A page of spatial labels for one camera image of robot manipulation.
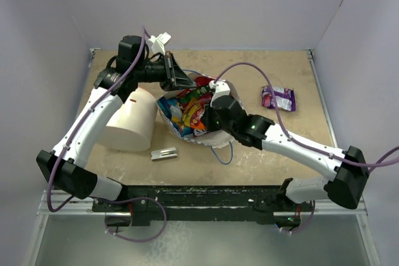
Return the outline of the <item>orange Fox's candy bag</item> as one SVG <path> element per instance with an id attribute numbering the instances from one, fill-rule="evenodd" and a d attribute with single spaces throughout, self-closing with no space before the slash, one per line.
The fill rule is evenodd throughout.
<path id="1" fill-rule="evenodd" d="M 181 122 L 184 126 L 192 129 L 204 130 L 205 125 L 201 121 L 205 112 L 205 102 L 197 99 L 191 99 L 183 110 Z"/>

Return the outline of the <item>purple snack packet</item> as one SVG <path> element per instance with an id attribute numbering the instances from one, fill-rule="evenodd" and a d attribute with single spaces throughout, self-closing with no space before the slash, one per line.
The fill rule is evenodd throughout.
<path id="1" fill-rule="evenodd" d="M 287 112 L 296 111 L 296 97 L 293 90 L 282 87 L 274 87 L 266 85 L 261 91 L 261 105 L 264 108 L 275 109 L 275 104 L 272 99 L 271 90 L 274 91 L 277 107 L 280 110 Z"/>

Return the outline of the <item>blue checkered paper bag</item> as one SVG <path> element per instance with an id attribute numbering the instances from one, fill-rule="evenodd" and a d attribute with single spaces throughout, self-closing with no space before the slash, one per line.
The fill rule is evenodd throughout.
<path id="1" fill-rule="evenodd" d="M 186 74 L 192 80 L 196 79 L 199 76 L 208 77 L 212 80 L 214 79 L 214 77 L 212 77 L 210 75 L 202 74 L 195 70 L 183 69 L 183 71 L 186 72 Z M 238 92 L 237 92 L 235 86 L 228 80 L 225 80 L 225 79 L 221 79 L 221 80 L 225 81 L 226 84 L 228 84 L 228 86 L 230 88 L 231 96 L 233 96 L 239 102 L 239 104 L 243 107 L 243 103 L 241 101 L 241 98 L 238 95 Z M 177 90 L 174 92 L 166 92 L 162 97 L 171 98 L 171 97 L 174 97 L 175 95 L 177 95 L 178 92 L 182 92 L 182 90 Z M 206 133 L 206 134 L 203 134 L 200 136 L 195 136 L 195 135 L 191 134 L 191 135 L 182 137 L 182 136 L 180 136 L 179 131 L 173 125 L 172 121 L 167 117 L 167 115 L 161 109 L 159 100 L 160 100 L 160 98 L 157 99 L 157 103 L 156 103 L 156 105 L 158 107 L 159 114 L 161 116 L 161 119 L 165 122 L 169 132 L 172 135 L 176 136 L 180 140 L 183 140 L 183 141 L 186 141 L 189 143 L 209 147 L 209 148 L 211 148 L 212 151 L 214 151 L 215 148 L 224 148 L 225 146 L 230 146 L 230 148 L 231 148 L 230 162 L 231 162 L 231 160 L 233 159 L 233 143 L 235 141 L 235 139 L 231 135 L 229 135 L 228 133 L 226 133 L 223 130 L 218 130 L 218 131 Z M 222 162 L 217 155 L 216 155 L 216 158 L 219 160 L 219 162 L 221 164 L 229 164 L 230 163 L 230 162 L 228 162 L 228 163 Z"/>

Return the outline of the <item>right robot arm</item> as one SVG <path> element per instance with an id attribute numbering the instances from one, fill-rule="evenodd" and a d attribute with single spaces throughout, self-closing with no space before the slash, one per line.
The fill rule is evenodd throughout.
<path id="1" fill-rule="evenodd" d="M 205 106 L 202 121 L 207 129 L 223 130 L 243 146 L 285 156 L 316 171 L 312 179 L 286 179 L 277 195 L 278 206 L 291 211 L 306 201 L 330 199 L 356 209 L 370 176 L 362 151 L 325 146 L 291 132 L 261 115 L 247 114 L 239 102 L 225 95 Z"/>

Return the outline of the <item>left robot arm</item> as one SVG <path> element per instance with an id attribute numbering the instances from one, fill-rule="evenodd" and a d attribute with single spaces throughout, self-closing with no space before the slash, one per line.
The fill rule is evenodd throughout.
<path id="1" fill-rule="evenodd" d="M 51 151 L 40 151 L 37 164 L 48 186 L 79 199 L 99 197 L 114 211 L 128 205 L 123 184 L 85 169 L 90 153 L 109 119 L 128 100 L 139 83 L 159 83 L 165 91 L 193 88 L 195 82 L 165 50 L 171 36 L 125 36 L 118 53 L 98 74 L 84 109 Z"/>

